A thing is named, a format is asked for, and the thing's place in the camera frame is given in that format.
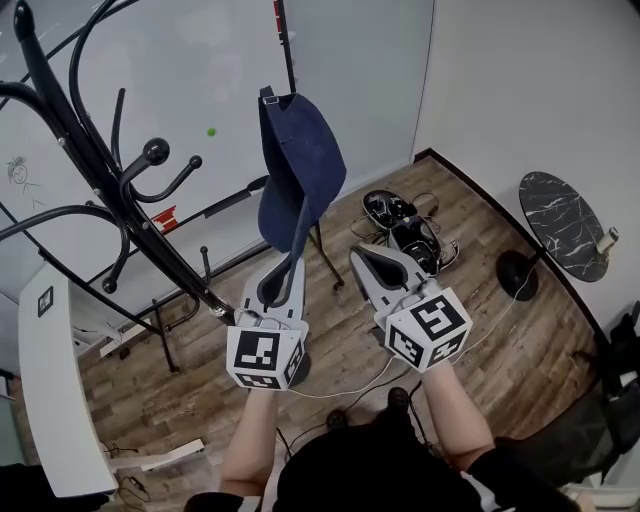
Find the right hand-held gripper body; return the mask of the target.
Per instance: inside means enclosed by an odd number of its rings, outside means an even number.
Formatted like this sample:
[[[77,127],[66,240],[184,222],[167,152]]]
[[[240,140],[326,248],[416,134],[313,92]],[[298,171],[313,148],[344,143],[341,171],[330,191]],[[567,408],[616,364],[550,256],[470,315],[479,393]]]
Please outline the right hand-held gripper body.
[[[451,287],[402,298],[376,312],[374,321],[384,348],[419,373],[458,354],[473,326]]]

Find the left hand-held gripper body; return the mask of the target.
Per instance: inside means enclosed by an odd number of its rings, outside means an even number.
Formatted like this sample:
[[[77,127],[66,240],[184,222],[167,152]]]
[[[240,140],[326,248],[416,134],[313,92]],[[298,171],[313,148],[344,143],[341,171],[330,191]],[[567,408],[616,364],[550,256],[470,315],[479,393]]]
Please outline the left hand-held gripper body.
[[[245,389],[286,391],[309,375],[309,325],[303,320],[264,317],[241,309],[227,328],[226,370]]]

